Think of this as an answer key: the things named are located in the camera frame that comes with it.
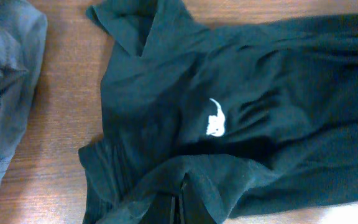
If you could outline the black Nike t-shirt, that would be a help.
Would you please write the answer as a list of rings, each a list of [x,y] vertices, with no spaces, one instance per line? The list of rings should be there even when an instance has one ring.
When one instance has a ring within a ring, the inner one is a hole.
[[[104,1],[103,138],[85,223],[222,223],[358,201],[358,14],[210,29],[181,1]]]

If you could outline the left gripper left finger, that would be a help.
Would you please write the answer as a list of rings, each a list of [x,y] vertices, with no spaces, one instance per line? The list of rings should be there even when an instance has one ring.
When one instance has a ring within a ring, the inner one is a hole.
[[[169,224],[175,224],[175,207],[176,207],[176,197],[172,197],[170,202]]]

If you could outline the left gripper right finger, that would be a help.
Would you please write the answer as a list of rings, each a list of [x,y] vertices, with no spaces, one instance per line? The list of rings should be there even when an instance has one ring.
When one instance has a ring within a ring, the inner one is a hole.
[[[178,211],[177,211],[177,223],[178,224],[185,224],[185,215],[184,215],[184,205],[183,205],[183,194],[185,190],[186,184],[182,183],[180,194],[178,196]]]

